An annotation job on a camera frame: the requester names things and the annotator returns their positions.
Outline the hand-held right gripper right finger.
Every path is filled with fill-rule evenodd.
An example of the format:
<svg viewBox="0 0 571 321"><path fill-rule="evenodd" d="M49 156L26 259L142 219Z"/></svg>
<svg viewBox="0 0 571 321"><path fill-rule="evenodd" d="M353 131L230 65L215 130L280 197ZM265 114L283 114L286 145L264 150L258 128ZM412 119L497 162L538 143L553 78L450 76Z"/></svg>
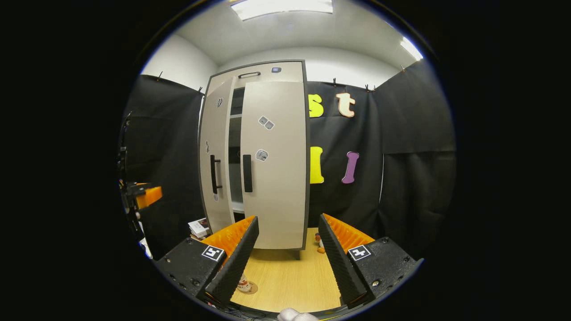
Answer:
<svg viewBox="0 0 571 321"><path fill-rule="evenodd" d="M319 218L319 234L348 309L386 299L423 265L391 238L373 239L328 214Z"/></svg>

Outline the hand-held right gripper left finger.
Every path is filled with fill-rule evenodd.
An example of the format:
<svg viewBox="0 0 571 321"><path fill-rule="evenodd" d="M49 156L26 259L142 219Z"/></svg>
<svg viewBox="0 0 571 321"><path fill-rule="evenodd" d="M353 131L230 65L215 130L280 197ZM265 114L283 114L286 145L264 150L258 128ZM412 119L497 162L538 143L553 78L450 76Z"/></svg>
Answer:
<svg viewBox="0 0 571 321"><path fill-rule="evenodd" d="M247 217L204 240L182 240L155 262L163 276L192 300L230 303L259 235L257 216Z"/></svg>

